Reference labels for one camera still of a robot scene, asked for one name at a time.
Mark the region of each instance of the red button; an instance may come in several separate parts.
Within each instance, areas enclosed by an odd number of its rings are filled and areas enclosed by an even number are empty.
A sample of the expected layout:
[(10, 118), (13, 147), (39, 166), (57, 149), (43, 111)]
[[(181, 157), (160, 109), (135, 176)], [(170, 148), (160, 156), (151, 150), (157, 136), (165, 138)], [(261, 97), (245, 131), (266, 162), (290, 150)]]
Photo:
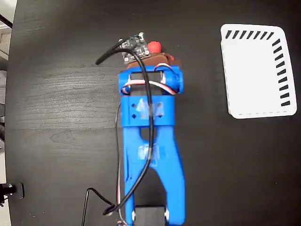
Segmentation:
[(158, 41), (151, 41), (147, 47), (151, 53), (161, 53), (162, 51), (162, 45)]

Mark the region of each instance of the black dashed line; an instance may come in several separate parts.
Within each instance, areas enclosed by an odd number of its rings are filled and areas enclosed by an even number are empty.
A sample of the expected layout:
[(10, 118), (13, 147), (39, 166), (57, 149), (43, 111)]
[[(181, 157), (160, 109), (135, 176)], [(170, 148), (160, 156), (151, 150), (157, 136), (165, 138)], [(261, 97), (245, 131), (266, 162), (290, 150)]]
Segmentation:
[(264, 32), (264, 33), (263, 33), (263, 35), (262, 35), (262, 37), (260, 38), (260, 40), (261, 40), (261, 39), (263, 39), (263, 38), (264, 38), (264, 36), (266, 36), (266, 35), (267, 35), (267, 33), (268, 33), (268, 32)]
[(283, 66), (284, 64), (285, 64), (284, 61), (282, 61), (281, 63), (276, 65), (276, 68), (279, 68), (279, 67)]
[(287, 106), (287, 105), (290, 105), (290, 104), (291, 104), (290, 101), (286, 101), (286, 102), (282, 103), (281, 106), (283, 107), (283, 106)]
[(289, 93), (285, 93), (285, 94), (281, 95), (280, 98), (282, 99), (282, 98), (286, 98), (286, 97), (289, 97), (289, 96), (290, 96)]
[(260, 34), (260, 32), (257, 32), (257, 33), (255, 34), (255, 36), (254, 36), (253, 39), (256, 39), (256, 38), (258, 37), (259, 34)]
[(254, 31), (250, 31), (250, 33), (248, 34), (248, 37), (246, 39), (249, 39), (253, 33), (254, 33)]
[(284, 73), (286, 73), (286, 69), (283, 69), (282, 71), (278, 72), (277, 75), (282, 75)]
[(228, 31), (228, 32), (227, 32), (227, 34), (226, 34), (226, 39), (230, 36), (231, 32), (232, 32), (232, 31)]
[(269, 36), (268, 36), (268, 38), (267, 38), (267, 40), (269, 40), (271, 37), (272, 37), (272, 35), (273, 35), (274, 33), (273, 32), (271, 32), (271, 34), (269, 34)]
[(285, 89), (288, 89), (288, 85), (285, 85), (285, 86), (283, 86), (283, 87), (280, 87), (280, 88), (279, 88), (279, 91), (282, 91), (282, 90), (285, 90)]
[(275, 58), (275, 61), (281, 59), (282, 57), (283, 57), (283, 53), (280, 54), (279, 56), (277, 56), (277, 57)]
[(236, 38), (236, 36), (238, 35), (238, 32), (239, 32), (239, 31), (235, 31), (235, 32), (234, 32), (233, 39)]
[(272, 46), (275, 46), (275, 45), (277, 45), (278, 43), (280, 43), (280, 39), (277, 39), (277, 40), (272, 44)]
[(278, 51), (282, 50), (282, 47), (279, 46), (277, 49), (274, 50), (274, 53), (277, 53)]
[(242, 39), (245, 34), (246, 34), (246, 31), (243, 31), (241, 36), (239, 37), (239, 39)]
[(284, 81), (287, 81), (287, 77), (284, 77), (284, 78), (280, 79), (280, 80), (278, 81), (278, 83), (282, 83), (282, 82), (284, 82)]

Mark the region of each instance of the dark wooden table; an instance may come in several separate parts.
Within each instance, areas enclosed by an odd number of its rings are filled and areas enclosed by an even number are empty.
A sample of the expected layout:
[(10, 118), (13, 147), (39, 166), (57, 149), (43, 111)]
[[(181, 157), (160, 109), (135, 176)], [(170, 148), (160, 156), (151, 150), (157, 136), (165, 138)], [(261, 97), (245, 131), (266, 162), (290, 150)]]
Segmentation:
[[(115, 199), (114, 114), (121, 56), (97, 57), (123, 36), (145, 32), (182, 60), (176, 137), (187, 188), (185, 225), (301, 224), (301, 111), (292, 117), (235, 120), (228, 114), (220, 27), (280, 26), (286, 32), (301, 106), (298, 1), (20, 0), (9, 53), (6, 111), (13, 226), (80, 225), (85, 190)], [(161, 195), (144, 182), (143, 202)], [(115, 225), (91, 199), (87, 225)]]

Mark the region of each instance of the circuit board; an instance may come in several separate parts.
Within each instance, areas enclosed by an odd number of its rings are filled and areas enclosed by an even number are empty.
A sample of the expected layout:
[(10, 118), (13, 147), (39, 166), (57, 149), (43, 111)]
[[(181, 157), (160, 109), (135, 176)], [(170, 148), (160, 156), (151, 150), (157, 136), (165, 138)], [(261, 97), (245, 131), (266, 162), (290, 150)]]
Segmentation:
[[(122, 43), (120, 47), (129, 49), (134, 48), (134, 52), (142, 59), (149, 57), (150, 52), (143, 36), (143, 32), (140, 32), (138, 35), (133, 35), (132, 37), (130, 37), (130, 39)], [(122, 56), (125, 64), (135, 61), (135, 58), (129, 53), (122, 53)]]

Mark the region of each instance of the wire bundle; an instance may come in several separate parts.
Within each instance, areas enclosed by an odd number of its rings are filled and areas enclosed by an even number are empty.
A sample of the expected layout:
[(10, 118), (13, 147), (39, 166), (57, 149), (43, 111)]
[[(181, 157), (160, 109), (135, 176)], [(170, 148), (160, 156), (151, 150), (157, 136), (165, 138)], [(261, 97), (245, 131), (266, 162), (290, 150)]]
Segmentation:
[[(121, 198), (120, 198), (121, 197), (121, 195), (120, 195), (120, 158), (119, 158), (119, 141), (118, 141), (118, 128), (117, 128), (118, 114), (119, 114), (119, 110), (120, 110), (120, 103), (119, 103), (118, 109), (117, 109), (116, 115), (115, 115), (115, 134), (116, 134), (116, 150), (117, 150), (117, 182), (116, 182), (117, 204), (113, 204), (112, 202), (110, 202), (109, 200), (104, 198), (94, 188), (88, 188), (87, 192), (86, 192), (85, 205), (84, 205), (83, 217), (82, 217), (82, 222), (81, 222), (82, 226), (84, 226), (84, 224), (85, 224), (86, 211), (87, 211), (87, 202), (88, 202), (88, 197), (89, 197), (89, 192), (90, 191), (94, 192), (101, 200), (103, 200), (104, 202), (106, 202), (107, 204), (110, 205), (107, 209), (105, 209), (105, 211), (103, 212), (103, 215), (110, 216), (113, 212), (118, 211), (120, 221), (117, 222), (117, 225), (118, 226), (128, 225), (127, 222), (122, 217), (121, 207), (126, 203), (126, 201), (129, 199), (129, 197), (134, 193), (134, 191), (136, 190), (136, 188), (138, 187), (138, 185), (142, 181), (143, 177), (145, 176), (146, 171), (147, 171), (147, 169), (148, 169), (148, 167), (151, 163), (151, 158), (152, 158), (152, 153), (153, 153), (154, 117), (153, 117), (153, 106), (152, 106), (152, 99), (151, 99), (150, 84), (162, 88), (163, 90), (165, 90), (167, 93), (169, 93), (171, 95), (175, 95), (177, 93), (172, 88), (168, 87), (166, 84), (164, 84), (162, 82), (155, 82), (155, 81), (150, 81), (149, 80), (148, 74), (146, 72), (145, 65), (144, 65), (143, 61), (140, 59), (140, 57), (134, 52), (134, 50), (133, 50), (134, 48), (133, 49), (118, 48), (122, 43), (124, 43), (125, 41), (127, 41), (131, 37), (136, 37), (136, 36), (137, 35), (129, 36), (129, 37), (127, 37), (125, 39), (122, 39), (119, 42), (117, 42), (114, 46), (112, 46), (109, 50), (107, 50), (100, 58), (98, 58), (98, 60), (96, 61), (96, 65), (101, 64), (103, 61), (105, 61), (106, 59), (108, 59), (109, 57), (111, 57), (111, 56), (113, 56), (117, 53), (129, 53), (136, 59), (137, 63), (139, 64), (139, 66), (141, 68), (141, 71), (142, 71), (143, 80), (130, 80), (130, 81), (128, 81), (123, 86), (123, 88), (121, 89), (121, 92), (128, 95), (129, 91), (127, 91), (127, 87), (130, 88), (131, 86), (134, 86), (134, 85), (144, 85), (145, 86), (147, 102), (148, 102), (148, 106), (149, 106), (149, 121), (150, 121), (149, 122), (150, 123), (150, 126), (149, 126), (149, 144), (150, 145), (149, 145), (149, 149), (148, 149), (147, 161), (146, 161), (146, 163), (144, 165), (144, 168), (141, 171), (138, 179), (136, 180), (135, 184), (133, 185), (133, 187), (130, 189), (130, 191), (121, 200)], [(156, 71), (161, 66), (168, 67), (170, 70), (172, 70), (170, 65), (165, 64), (165, 63), (160, 63), (160, 64), (155, 66), (154, 71)]]
[[(96, 64), (99, 65), (101, 64), (103, 61), (105, 61), (106, 59), (108, 59), (109, 57), (111, 57), (112, 55), (115, 55), (117, 53), (129, 53), (132, 56), (134, 56), (134, 58), (136, 59), (136, 61), (138, 62), (139, 66), (141, 67), (141, 71), (142, 71), (142, 75), (143, 75), (143, 79), (144, 79), (144, 85), (145, 85), (145, 89), (146, 89), (146, 96), (147, 96), (147, 102), (148, 102), (148, 106), (149, 106), (149, 149), (148, 149), (148, 155), (147, 155), (147, 161), (144, 165), (143, 170), (141, 171), (138, 179), (136, 180), (135, 184), (133, 185), (133, 187), (130, 189), (130, 191), (123, 197), (122, 200), (120, 200), (120, 160), (119, 160), (119, 145), (118, 145), (118, 135), (116, 133), (116, 143), (117, 143), (117, 151), (118, 151), (118, 168), (117, 168), (117, 204), (113, 204), (112, 202), (110, 202), (109, 200), (107, 200), (106, 198), (104, 198), (99, 192), (97, 192), (94, 188), (88, 188), (87, 192), (86, 192), (86, 198), (85, 198), (85, 205), (84, 205), (84, 211), (83, 211), (83, 218), (82, 218), (82, 222), (81, 225), (84, 226), (85, 224), (85, 219), (86, 219), (86, 211), (87, 211), (87, 202), (88, 202), (88, 197), (89, 197), (89, 192), (93, 191), (100, 199), (102, 199), (104, 202), (106, 202), (107, 204), (110, 205), (110, 207), (108, 207), (107, 209), (105, 209), (105, 211), (103, 212), (104, 215), (106, 216), (110, 216), (113, 212), (115, 211), (119, 211), (119, 216), (120, 219), (122, 220), (122, 224), (127, 225), (126, 221), (123, 219), (122, 215), (121, 215), (121, 210), (120, 208), (126, 203), (126, 201), (128, 200), (128, 198), (134, 193), (134, 191), (136, 190), (136, 188), (138, 187), (138, 185), (140, 184), (140, 182), (142, 181), (143, 177), (146, 174), (146, 171), (151, 163), (151, 158), (152, 158), (152, 153), (153, 153), (153, 146), (154, 146), (154, 117), (153, 117), (153, 106), (152, 106), (152, 99), (151, 99), (151, 87), (150, 87), (150, 81), (149, 81), (149, 77), (147, 75), (146, 69), (145, 69), (145, 65), (143, 63), (143, 61), (140, 59), (140, 57), (132, 50), (132, 49), (123, 49), (123, 48), (118, 48), (118, 46), (120, 46), (123, 42), (127, 41), (130, 37), (127, 37), (123, 40), (120, 40), (119, 42), (117, 42), (114, 46), (112, 46), (108, 51), (106, 51), (100, 58), (98, 58), (98, 60), (96, 61)], [(119, 112), (120, 106), (118, 107), (118, 110), (116, 112), (116, 117), (115, 117), (115, 129), (117, 132), (117, 119), (118, 119), (118, 112)]]

